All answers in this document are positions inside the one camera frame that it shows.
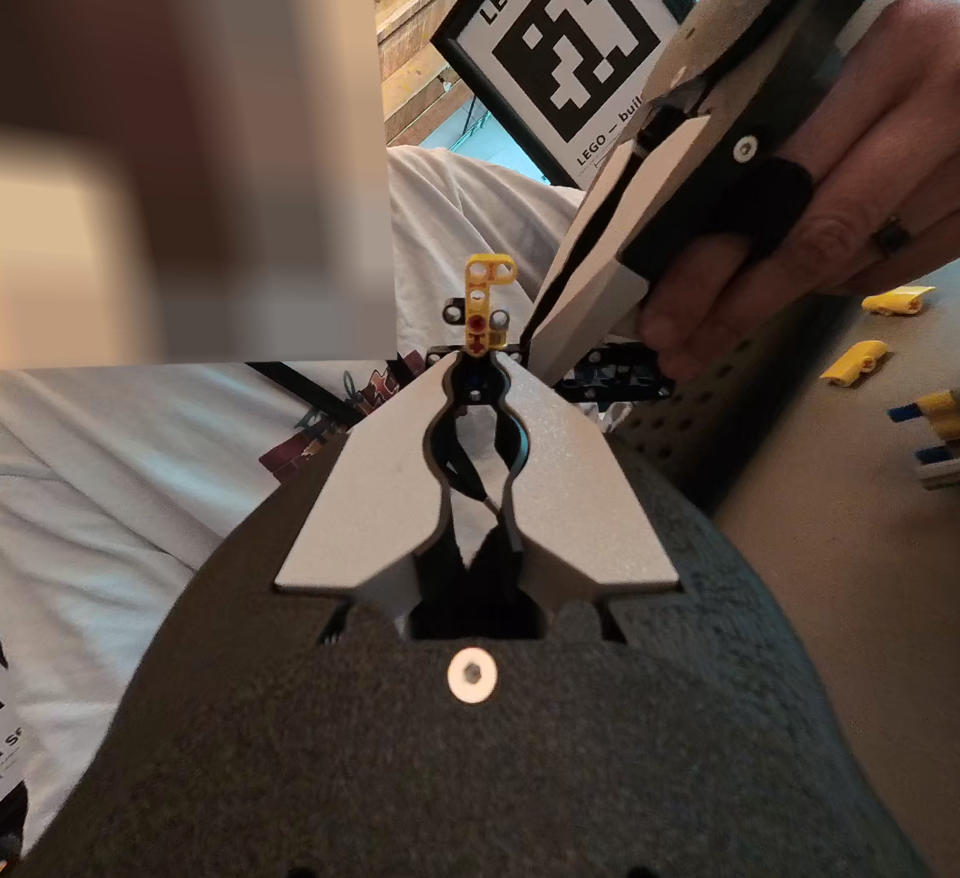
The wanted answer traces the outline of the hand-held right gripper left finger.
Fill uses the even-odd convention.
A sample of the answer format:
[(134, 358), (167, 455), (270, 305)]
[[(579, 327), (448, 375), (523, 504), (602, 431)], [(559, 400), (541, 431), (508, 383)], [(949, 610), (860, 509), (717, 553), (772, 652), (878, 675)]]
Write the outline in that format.
[(416, 558), (450, 518), (428, 439), (450, 409), (459, 357), (445, 356), (350, 431), (274, 579), (280, 591), (363, 600), (393, 620), (420, 603)]

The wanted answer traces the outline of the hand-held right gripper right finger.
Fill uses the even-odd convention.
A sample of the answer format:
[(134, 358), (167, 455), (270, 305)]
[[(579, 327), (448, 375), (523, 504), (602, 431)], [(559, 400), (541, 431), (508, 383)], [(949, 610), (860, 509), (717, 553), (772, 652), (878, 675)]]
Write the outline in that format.
[(549, 612), (570, 601), (674, 592), (680, 576), (600, 428), (509, 356), (501, 404), (525, 437), (504, 503), (519, 586)]

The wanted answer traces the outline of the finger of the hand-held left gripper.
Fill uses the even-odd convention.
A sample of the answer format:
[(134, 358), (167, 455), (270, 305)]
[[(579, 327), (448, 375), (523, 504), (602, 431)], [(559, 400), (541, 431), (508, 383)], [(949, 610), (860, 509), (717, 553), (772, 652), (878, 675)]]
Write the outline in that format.
[(713, 119), (686, 121), (643, 162), (609, 223), (533, 334), (528, 370), (552, 385), (637, 305), (649, 281), (620, 260), (707, 152)]
[(629, 137), (610, 153), (558, 248), (527, 327), (539, 327), (556, 306), (570, 279), (611, 223), (625, 189), (648, 153), (638, 136)]

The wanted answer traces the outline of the black yellow toy brick subassembly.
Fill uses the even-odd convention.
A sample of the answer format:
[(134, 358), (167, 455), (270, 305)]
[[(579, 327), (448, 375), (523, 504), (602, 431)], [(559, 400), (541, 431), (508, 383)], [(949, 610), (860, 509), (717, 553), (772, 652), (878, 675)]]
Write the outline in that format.
[[(512, 284), (518, 269), (506, 255), (474, 255), (464, 269), (464, 295), (447, 299), (441, 309), (444, 322), (462, 329), (457, 346), (428, 350), (426, 369), (449, 355), (462, 357), (452, 374), (456, 407), (492, 405), (495, 384), (494, 356), (527, 365), (528, 348), (508, 342), (510, 314), (491, 305), (491, 290)], [(637, 342), (607, 342), (590, 349), (552, 389), (570, 404), (596, 404), (601, 411), (615, 403), (660, 402), (674, 396), (676, 384), (664, 376), (654, 353)]]

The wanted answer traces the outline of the person's left hand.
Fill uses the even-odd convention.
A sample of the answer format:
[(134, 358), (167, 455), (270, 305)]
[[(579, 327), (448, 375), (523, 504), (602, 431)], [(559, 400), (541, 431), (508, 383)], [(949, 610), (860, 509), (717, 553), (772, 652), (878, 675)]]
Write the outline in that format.
[(673, 380), (807, 295), (870, 296), (958, 260), (959, 0), (892, 1), (778, 155), (814, 185), (782, 244), (749, 262), (743, 237), (702, 236), (639, 311)]

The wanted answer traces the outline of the white printed shirt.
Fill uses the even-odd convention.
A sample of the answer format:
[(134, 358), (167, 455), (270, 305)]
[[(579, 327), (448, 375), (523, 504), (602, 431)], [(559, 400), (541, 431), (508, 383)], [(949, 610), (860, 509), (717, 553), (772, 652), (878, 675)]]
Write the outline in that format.
[[(443, 149), (388, 150), (398, 350), (442, 319), (472, 255), (509, 255), (498, 290), (529, 318), (585, 194)], [(2, 651), (30, 749), (22, 851), (78, 784), (171, 606), (278, 487), (261, 458), (305, 403), (244, 364), (2, 373)]]

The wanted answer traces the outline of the cluster of yellow brick pieces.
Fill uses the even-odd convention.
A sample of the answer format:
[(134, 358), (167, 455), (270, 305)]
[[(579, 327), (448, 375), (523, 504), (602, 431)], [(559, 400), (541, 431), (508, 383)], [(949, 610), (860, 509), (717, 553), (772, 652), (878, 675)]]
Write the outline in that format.
[[(861, 309), (871, 316), (906, 318), (921, 314), (934, 285), (901, 285), (882, 294), (865, 297)], [(889, 346), (880, 340), (864, 340), (850, 346), (820, 375), (820, 380), (836, 387), (849, 388), (879, 367), (889, 354)]]

